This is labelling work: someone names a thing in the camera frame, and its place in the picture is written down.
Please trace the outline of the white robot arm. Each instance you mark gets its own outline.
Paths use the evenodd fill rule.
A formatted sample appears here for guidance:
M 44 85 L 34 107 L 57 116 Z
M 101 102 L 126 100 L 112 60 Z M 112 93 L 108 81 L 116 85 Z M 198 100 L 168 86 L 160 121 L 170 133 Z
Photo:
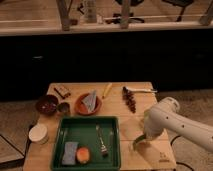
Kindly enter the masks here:
M 168 129 L 213 153 L 213 126 L 183 117 L 178 114 L 179 110 L 178 101 L 172 97 L 166 97 L 146 110 L 146 136 L 155 139 Z

